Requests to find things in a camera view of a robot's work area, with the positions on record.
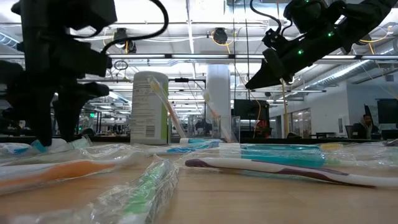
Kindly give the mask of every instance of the toothbrush handle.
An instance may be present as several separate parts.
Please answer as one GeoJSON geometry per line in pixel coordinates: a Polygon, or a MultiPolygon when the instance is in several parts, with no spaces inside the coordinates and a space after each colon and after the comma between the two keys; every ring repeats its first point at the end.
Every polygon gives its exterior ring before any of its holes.
{"type": "Polygon", "coordinates": [[[398,187],[398,178],[387,177],[368,177],[339,172],[337,170],[286,166],[264,161],[250,159],[228,159],[228,158],[202,158],[190,159],[185,162],[188,167],[212,167],[221,169],[241,169],[267,172],[271,174],[299,175],[312,179],[332,182],[336,184],[346,184],[358,187],[398,187]]]}

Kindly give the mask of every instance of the white bottle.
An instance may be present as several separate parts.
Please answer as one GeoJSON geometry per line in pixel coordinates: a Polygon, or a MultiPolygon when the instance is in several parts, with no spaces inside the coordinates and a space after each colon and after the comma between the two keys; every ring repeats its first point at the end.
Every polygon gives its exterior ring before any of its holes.
{"type": "Polygon", "coordinates": [[[130,120],[130,142],[138,144],[167,144],[167,110],[149,85],[154,77],[169,95],[169,78],[159,72],[138,72],[134,75],[130,120]]]}

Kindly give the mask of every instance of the white cylinder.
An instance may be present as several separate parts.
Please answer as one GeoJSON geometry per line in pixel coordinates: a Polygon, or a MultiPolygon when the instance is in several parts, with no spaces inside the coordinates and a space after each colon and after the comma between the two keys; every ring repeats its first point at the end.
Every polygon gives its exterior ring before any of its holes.
{"type": "MultiPolygon", "coordinates": [[[[231,74],[228,65],[207,65],[206,85],[215,110],[221,116],[221,126],[231,133],[231,74]]],[[[213,119],[211,113],[206,118],[213,119]]]]}
{"type": "Polygon", "coordinates": [[[148,78],[154,77],[169,95],[169,78],[159,72],[138,72],[134,75],[130,121],[130,142],[167,144],[167,110],[154,93],[148,78]]]}

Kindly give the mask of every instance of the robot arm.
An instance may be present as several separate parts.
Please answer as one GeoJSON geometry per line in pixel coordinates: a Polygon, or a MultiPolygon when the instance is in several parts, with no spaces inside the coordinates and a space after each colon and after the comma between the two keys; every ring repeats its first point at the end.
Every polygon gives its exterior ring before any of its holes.
{"type": "Polygon", "coordinates": [[[323,0],[293,0],[284,11],[302,36],[288,41],[272,29],[263,38],[268,47],[261,69],[246,84],[256,89],[291,82],[295,73],[341,48],[347,54],[351,46],[376,28],[398,0],[365,0],[359,4],[335,1],[329,7],[323,0]],[[344,15],[337,25],[335,22],[344,15]]]}
{"type": "Polygon", "coordinates": [[[21,16],[25,70],[18,64],[0,62],[0,82],[7,84],[6,98],[16,119],[26,120],[44,146],[51,145],[51,102],[61,135],[74,138],[75,126],[84,104],[107,96],[106,85],[77,83],[86,73],[104,77],[111,59],[75,40],[70,28],[88,26],[93,35],[117,21],[113,0],[20,0],[12,12],[21,16]]]}

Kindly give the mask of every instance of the wooden table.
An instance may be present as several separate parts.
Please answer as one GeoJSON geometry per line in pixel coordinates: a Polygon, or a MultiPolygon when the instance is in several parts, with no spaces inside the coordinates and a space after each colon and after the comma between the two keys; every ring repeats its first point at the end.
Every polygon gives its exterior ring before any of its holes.
{"type": "MultiPolygon", "coordinates": [[[[83,207],[112,186],[138,178],[151,162],[147,158],[117,172],[3,195],[0,223],[16,215],[83,207]]],[[[157,223],[397,223],[397,209],[398,190],[182,168],[177,190],[157,223]]]]}

